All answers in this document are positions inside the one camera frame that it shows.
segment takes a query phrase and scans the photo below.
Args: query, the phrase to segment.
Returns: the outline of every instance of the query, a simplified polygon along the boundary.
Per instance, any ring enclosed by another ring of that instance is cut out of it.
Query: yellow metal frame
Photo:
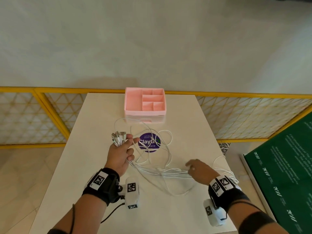
[[[47,88],[47,87],[0,87],[0,92],[12,93],[32,93],[41,107],[48,114],[50,119],[64,135],[69,138],[70,132],[61,120],[53,106],[45,96],[45,93],[65,93],[65,94],[87,94],[87,93],[113,93],[123,94],[125,90],[110,89],[83,89],[83,88]],[[236,98],[302,98],[312,99],[311,94],[257,94],[257,93],[226,93],[226,92],[196,92],[196,91],[165,91],[166,94],[187,94],[203,97],[236,97]],[[312,105],[304,110],[301,114],[294,117],[290,122],[286,123],[282,128],[276,131],[269,138],[251,138],[251,139],[217,139],[219,143],[235,143],[235,142],[264,142],[277,135],[293,123],[297,122],[308,113],[312,112]],[[17,148],[47,148],[62,147],[65,143],[48,143],[48,144],[15,144],[0,145],[0,149],[17,149]]]

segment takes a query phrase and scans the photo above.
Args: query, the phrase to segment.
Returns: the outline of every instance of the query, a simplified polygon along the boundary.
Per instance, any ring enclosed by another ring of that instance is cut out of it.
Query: concrete wall
[[[0,0],[0,86],[312,94],[312,5]]]

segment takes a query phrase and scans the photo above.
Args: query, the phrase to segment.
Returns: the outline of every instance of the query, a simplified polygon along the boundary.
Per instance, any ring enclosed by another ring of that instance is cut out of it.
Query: green board
[[[312,233],[312,113],[245,156],[277,222]]]

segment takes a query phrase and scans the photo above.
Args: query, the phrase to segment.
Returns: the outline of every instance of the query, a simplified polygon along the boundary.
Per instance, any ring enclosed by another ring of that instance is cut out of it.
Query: floor
[[[238,157],[259,145],[232,143],[226,159],[242,190],[264,211]],[[28,234],[63,149],[0,150],[0,234]]]

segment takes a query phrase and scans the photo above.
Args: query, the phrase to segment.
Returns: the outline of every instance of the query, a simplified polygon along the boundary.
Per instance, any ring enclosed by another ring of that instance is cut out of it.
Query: purple sticker
[[[150,153],[155,152],[157,149],[159,149],[159,145],[160,143],[160,139],[157,135],[155,135],[154,133],[145,133],[143,135],[140,136],[140,141],[138,142],[138,146],[140,147],[140,149],[146,149],[143,146],[140,146],[141,144],[144,144],[144,146],[149,148]]]

